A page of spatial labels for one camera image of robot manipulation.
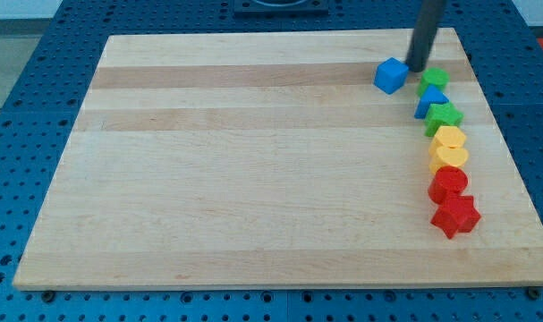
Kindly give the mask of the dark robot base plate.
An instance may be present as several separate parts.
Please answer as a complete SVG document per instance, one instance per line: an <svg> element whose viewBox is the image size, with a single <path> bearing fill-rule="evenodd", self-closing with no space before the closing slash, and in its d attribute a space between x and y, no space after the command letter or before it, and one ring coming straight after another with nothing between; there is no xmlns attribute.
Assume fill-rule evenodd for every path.
<svg viewBox="0 0 543 322"><path fill-rule="evenodd" d="M235 16L328 14L328 0L233 0Z"/></svg>

